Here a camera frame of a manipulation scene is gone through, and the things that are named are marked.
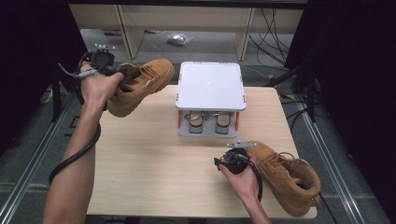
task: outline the floor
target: floor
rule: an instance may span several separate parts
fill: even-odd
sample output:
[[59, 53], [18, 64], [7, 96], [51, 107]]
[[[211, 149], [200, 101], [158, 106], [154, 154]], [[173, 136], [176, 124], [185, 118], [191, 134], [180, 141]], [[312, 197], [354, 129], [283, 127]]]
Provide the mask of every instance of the floor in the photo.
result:
[[[270, 80], [271, 75], [279, 77], [285, 73], [285, 68], [279, 62], [284, 60], [280, 52], [287, 51], [286, 47], [293, 38], [293, 35], [277, 35], [282, 43], [279, 46], [283, 51], [280, 51], [277, 46], [279, 42], [274, 41], [271, 36], [268, 35], [265, 39], [272, 46], [269, 47], [262, 42], [264, 34], [252, 34], [246, 58], [239, 62], [232, 34], [173, 31], [150, 33], [152, 34], [145, 34], [133, 62], [145, 63], [156, 58], [166, 58], [174, 64], [186, 61], [238, 63], [246, 86], [262, 86]], [[173, 33], [187, 35], [192, 40], [185, 46], [169, 44], [167, 38]], [[95, 43], [115, 46], [115, 50], [111, 51], [116, 57], [115, 63], [131, 61], [126, 56], [120, 36], [104, 35], [101, 30], [81, 30], [81, 34], [88, 49], [95, 50]], [[262, 47], [275, 55], [277, 60], [258, 51], [253, 40], [258, 44], [262, 42]], [[318, 215], [314, 219], [274, 219], [274, 223], [389, 223], [353, 158], [348, 156], [347, 148], [333, 126], [331, 116], [320, 104], [319, 84], [316, 98], [318, 105], [315, 107], [317, 122], [312, 123], [306, 113], [299, 113], [304, 109], [304, 103], [291, 103], [295, 100], [290, 97], [304, 100], [303, 94], [294, 95], [291, 92], [292, 80], [293, 78], [279, 84], [276, 89], [282, 98], [285, 116], [290, 123], [300, 157], [309, 161], [320, 176], [321, 195], [327, 206], [325, 203], [320, 204]], [[43, 95], [43, 101], [49, 96], [50, 91]], [[58, 125], [50, 122], [51, 104], [43, 103], [21, 132], [20, 144], [10, 148], [0, 158], [0, 202], [2, 206], [10, 203], [16, 205], [9, 211], [8, 216], [0, 216], [2, 221], [5, 220], [2, 223], [41, 223], [48, 190], [48, 174], [62, 156], [68, 136], [73, 132], [70, 126], [79, 110], [73, 95], [65, 94], [62, 100], [64, 115]], [[18, 188], [22, 188], [21, 195], [15, 193]], [[126, 217], [104, 218], [125, 220]]]

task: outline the wire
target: wire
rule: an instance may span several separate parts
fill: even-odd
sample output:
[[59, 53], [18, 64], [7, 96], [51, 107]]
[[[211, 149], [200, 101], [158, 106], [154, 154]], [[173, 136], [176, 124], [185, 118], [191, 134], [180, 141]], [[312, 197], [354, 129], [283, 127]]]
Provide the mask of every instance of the wire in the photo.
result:
[[74, 154], [73, 156], [69, 157], [65, 161], [61, 162], [58, 166], [56, 166], [55, 169], [53, 169], [49, 175], [49, 184], [52, 183], [53, 178], [57, 174], [59, 174], [66, 166], [70, 165], [72, 162], [76, 161], [77, 159], [85, 155], [99, 140], [100, 134], [101, 134], [101, 127], [100, 124], [98, 123], [95, 136], [93, 137], [91, 142], [87, 146], [85, 146], [82, 150], [80, 150], [79, 152], [77, 152], [76, 154]]
[[[276, 47], [273, 47], [273, 48], [274, 48], [274, 49], [278, 49], [280, 55], [281, 55], [282, 58], [283, 58], [283, 60], [286, 61], [286, 57], [285, 57], [285, 55], [283, 54], [284, 50], [281, 49], [279, 43], [280, 43], [281, 45], [283, 45], [286, 49], [289, 49], [289, 48], [288, 48], [285, 44], [283, 44], [282, 41], [280, 41], [279, 37], [277, 36], [275, 14], [276, 14], [276, 9], [273, 8], [273, 16], [272, 16], [272, 19], [271, 19], [271, 23], [268, 23], [268, 20], [267, 20], [267, 18], [265, 17], [264, 10], [262, 9], [262, 16], [264, 17], [265, 23], [267, 24], [267, 27], [268, 27], [267, 33], [265, 34], [263, 40], [265, 39], [265, 37], [268, 36], [268, 33], [270, 33], [271, 36], [272, 36], [272, 38], [275, 40], [276, 45], [277, 45], [277, 48], [276, 48]], [[275, 34], [272, 32], [272, 29], [271, 29], [273, 25], [274, 25]]]
[[[274, 47], [274, 46], [272, 46], [271, 44], [267, 43], [267, 42], [265, 41], [265, 37], [262, 37], [262, 34], [259, 34], [259, 37], [262, 39], [262, 41], [263, 41], [268, 47], [270, 47], [270, 48], [272, 48], [272, 49], [279, 49], [279, 48]], [[284, 52], [284, 53], [289, 53], [289, 52], [286, 51], [286, 50], [283, 50], [283, 49], [280, 49], [280, 50], [282, 50], [282, 52]]]
[[321, 195], [321, 193], [319, 193], [319, 197], [322, 200], [324, 206], [326, 207], [327, 211], [329, 211], [330, 216], [332, 217], [332, 221], [335, 224], [338, 224], [337, 219], [335, 219], [334, 214], [332, 213], [332, 210], [330, 209], [329, 205], [326, 203], [326, 200], [324, 200], [323, 196]]
[[243, 66], [240, 66], [240, 67], [243, 68], [243, 69], [246, 69], [246, 70], [248, 70], [248, 71], [255, 72], [255, 73], [259, 74], [259, 75], [262, 76], [262, 77], [266, 77], [264, 74], [260, 73], [260, 72], [257, 71], [257, 70], [250, 69], [250, 68], [246, 68], [246, 67], [243, 67]]
[[282, 65], [285, 64], [282, 60], [278, 59], [274, 54], [268, 52], [266, 49], [263, 49], [263, 48], [261, 47], [261, 44], [260, 44], [260, 45], [257, 44], [257, 43], [253, 40], [253, 38], [251, 37], [251, 35], [249, 35], [248, 37], [249, 37], [250, 40], [253, 42], [253, 44], [256, 45], [257, 51], [261, 50], [262, 52], [264, 52], [265, 54], [267, 54], [268, 56], [270, 56], [271, 58], [273, 58], [275, 61], [281, 63]]
[[302, 109], [302, 110], [297, 112], [296, 117], [294, 117], [294, 119], [293, 119], [293, 121], [291, 122], [291, 125], [290, 125], [290, 132], [291, 133], [293, 133], [293, 126], [294, 126], [294, 123], [297, 120], [297, 118], [300, 117], [300, 115], [302, 115], [306, 111], [308, 111], [308, 108]]
[[260, 59], [259, 59], [259, 49], [262, 49], [256, 42], [254, 42], [254, 40], [252, 39], [252, 37], [251, 36], [249, 36], [249, 38], [253, 41], [253, 43], [256, 45], [256, 47], [258, 48], [257, 49], [257, 52], [256, 52], [256, 58], [257, 58], [257, 61], [259, 62], [259, 64], [261, 64], [263, 67], [267, 67], [267, 68], [271, 68], [271, 69], [275, 69], [275, 70], [279, 70], [279, 71], [284, 71], [284, 72], [288, 72], [289, 70], [288, 69], [281, 69], [281, 68], [276, 68], [276, 67], [272, 67], [272, 66], [268, 66], [268, 65], [265, 65], [265, 64], [263, 64], [261, 61], [260, 61]]
[[[82, 66], [82, 62], [84, 62], [84, 59], [87, 59], [88, 55], [90, 55], [90, 54], [91, 53], [88, 51], [88, 52], [86, 52], [86, 53], [84, 53], [82, 55], [82, 57], [80, 58], [80, 60], [78, 62], [78, 68], [76, 69], [76, 74], [78, 74], [79, 69]], [[77, 79], [75, 88], [76, 88], [76, 92], [77, 92], [77, 98], [80, 101], [80, 103], [83, 105], [84, 104], [84, 99], [83, 99], [82, 94], [81, 94], [81, 80], [80, 79]], [[52, 170], [52, 172], [49, 174], [49, 184], [52, 183], [53, 178], [57, 174], [59, 174], [66, 166], [70, 165], [71, 163], [73, 163], [74, 161], [78, 160], [83, 155], [85, 155], [96, 144], [96, 142], [99, 140], [100, 135], [101, 135], [101, 126], [100, 126], [100, 123], [98, 122], [98, 125], [97, 125], [97, 128], [96, 128], [96, 133], [93, 136], [93, 139], [91, 140], [91, 142], [88, 143], [87, 146], [85, 146], [82, 150], [80, 150], [79, 152], [77, 152], [73, 156], [67, 158], [65, 161], [63, 161], [59, 165], [57, 165]]]
[[259, 184], [259, 193], [257, 195], [259, 201], [262, 201], [262, 176], [259, 173], [259, 170], [257, 170], [256, 165], [253, 163], [253, 161], [248, 161], [247, 163], [248, 166], [250, 166], [250, 168], [253, 170], [254, 174], [257, 177], [257, 182]]
[[287, 104], [297, 104], [297, 103], [306, 103], [306, 101], [288, 101], [288, 102], [282, 102], [282, 105], [287, 105]]

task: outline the hand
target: hand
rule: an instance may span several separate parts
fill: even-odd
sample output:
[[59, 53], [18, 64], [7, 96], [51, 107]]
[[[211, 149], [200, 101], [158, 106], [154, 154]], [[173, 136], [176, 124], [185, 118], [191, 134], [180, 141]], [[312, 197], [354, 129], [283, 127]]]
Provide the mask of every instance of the hand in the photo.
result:
[[[90, 63], [83, 63], [81, 72], [92, 69]], [[81, 94], [85, 104], [99, 103], [104, 105], [106, 100], [114, 95], [117, 85], [123, 80], [123, 74], [118, 72], [113, 76], [106, 77], [100, 73], [84, 77], [81, 80]]]
[[[256, 158], [253, 156], [253, 154], [248, 153], [247, 155], [249, 156], [250, 160], [256, 164]], [[244, 201], [245, 199], [257, 197], [259, 191], [257, 177], [250, 166], [247, 166], [247, 168], [238, 175], [231, 173], [224, 165], [220, 165], [219, 169], [225, 175], [225, 177], [227, 177], [233, 188], [233, 192], [236, 194], [236, 196], [238, 196], [239, 199]]]

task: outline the tan leather boot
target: tan leather boot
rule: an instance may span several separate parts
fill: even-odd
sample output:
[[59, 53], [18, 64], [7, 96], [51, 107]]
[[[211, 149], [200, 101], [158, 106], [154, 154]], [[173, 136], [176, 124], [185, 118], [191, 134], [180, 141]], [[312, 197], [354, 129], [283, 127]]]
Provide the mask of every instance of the tan leather boot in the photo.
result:
[[107, 109], [112, 115], [123, 118], [131, 114], [146, 96], [165, 88], [175, 67], [166, 59], [157, 59], [143, 65], [122, 63], [117, 71], [125, 77], [114, 96], [107, 100]]
[[306, 214], [315, 199], [319, 203], [320, 180], [308, 162], [286, 152], [276, 153], [259, 141], [251, 141], [256, 147], [247, 148], [257, 158], [258, 170], [280, 205], [292, 216]]

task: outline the shoelace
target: shoelace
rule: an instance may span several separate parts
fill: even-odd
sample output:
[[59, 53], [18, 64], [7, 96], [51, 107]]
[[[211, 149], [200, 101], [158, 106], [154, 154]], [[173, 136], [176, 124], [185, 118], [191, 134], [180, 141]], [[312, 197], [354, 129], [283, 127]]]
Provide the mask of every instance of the shoelace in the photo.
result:
[[159, 74], [157, 74], [149, 65], [139, 66], [140, 74], [144, 74], [142, 76], [143, 79], [147, 81], [145, 87], [147, 87], [152, 81], [161, 78]]
[[280, 159], [286, 159], [284, 157], [284, 155], [289, 155], [289, 156], [291, 156], [292, 159], [294, 159], [294, 156], [289, 152], [280, 152], [280, 153], [271, 155], [270, 157], [268, 157], [267, 159], [264, 160], [267, 163], [269, 170], [271, 170], [274, 173], [275, 165], [282, 164], [284, 162], [283, 160], [280, 160]]
[[231, 116], [232, 112], [215, 112], [214, 114], [209, 113], [209, 112], [202, 112], [200, 115], [195, 115], [195, 116], [191, 116], [190, 114], [186, 114], [184, 115], [184, 119], [190, 119], [190, 120], [195, 120], [198, 119], [200, 117], [204, 118], [205, 120], [211, 119], [211, 118], [215, 118], [219, 115], [224, 115], [224, 114], [228, 114]]

